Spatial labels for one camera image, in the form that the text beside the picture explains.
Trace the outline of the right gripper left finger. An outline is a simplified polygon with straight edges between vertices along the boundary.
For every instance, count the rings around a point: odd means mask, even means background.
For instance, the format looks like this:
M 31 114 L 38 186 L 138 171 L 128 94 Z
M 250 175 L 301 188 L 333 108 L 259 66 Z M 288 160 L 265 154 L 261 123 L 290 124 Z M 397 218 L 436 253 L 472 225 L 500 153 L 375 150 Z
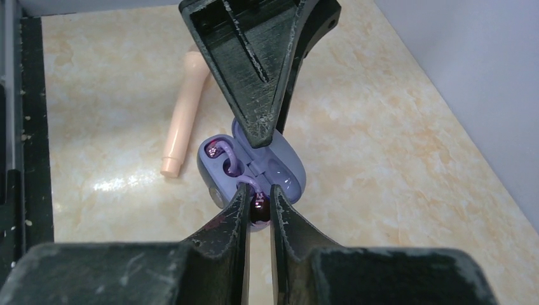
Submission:
M 16 264 L 2 304 L 246 304 L 249 194 L 182 241 L 43 243 Z

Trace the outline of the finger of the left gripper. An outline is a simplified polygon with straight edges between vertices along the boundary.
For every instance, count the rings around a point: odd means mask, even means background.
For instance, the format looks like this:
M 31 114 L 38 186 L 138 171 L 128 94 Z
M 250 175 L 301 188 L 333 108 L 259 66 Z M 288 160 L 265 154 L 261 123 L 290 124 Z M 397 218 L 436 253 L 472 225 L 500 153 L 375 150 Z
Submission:
M 282 106 L 276 130 L 283 133 L 290 103 L 296 85 L 296 80 L 303 64 L 311 49 L 335 26 L 337 26 L 341 14 L 341 5 L 336 0 L 321 0 L 311 11 L 302 32 L 299 35 L 299 41 L 294 54 L 292 67 L 283 96 Z
M 317 1 L 181 1 L 179 11 L 253 148 L 268 146 Z

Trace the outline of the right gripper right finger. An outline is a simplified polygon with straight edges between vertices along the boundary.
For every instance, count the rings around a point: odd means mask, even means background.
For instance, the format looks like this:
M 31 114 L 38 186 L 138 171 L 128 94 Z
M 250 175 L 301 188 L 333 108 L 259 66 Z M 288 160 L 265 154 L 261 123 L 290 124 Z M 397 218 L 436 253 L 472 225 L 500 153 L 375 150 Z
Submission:
M 483 270 L 455 248 L 345 247 L 270 192 L 276 304 L 497 304 Z

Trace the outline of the grey earbud charging case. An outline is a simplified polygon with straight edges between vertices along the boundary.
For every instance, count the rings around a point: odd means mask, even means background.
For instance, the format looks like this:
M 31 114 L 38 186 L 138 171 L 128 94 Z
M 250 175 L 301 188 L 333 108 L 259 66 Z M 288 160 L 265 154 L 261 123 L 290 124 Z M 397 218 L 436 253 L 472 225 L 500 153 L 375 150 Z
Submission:
M 231 131 L 232 135 L 208 138 L 197 151 L 198 170 L 214 203 L 221 209 L 229 204 L 241 175 L 254 178 L 267 195 L 276 184 L 291 203 L 299 201 L 306 188 L 306 171 L 284 136 L 275 130 L 270 145 L 254 149 L 236 119 Z

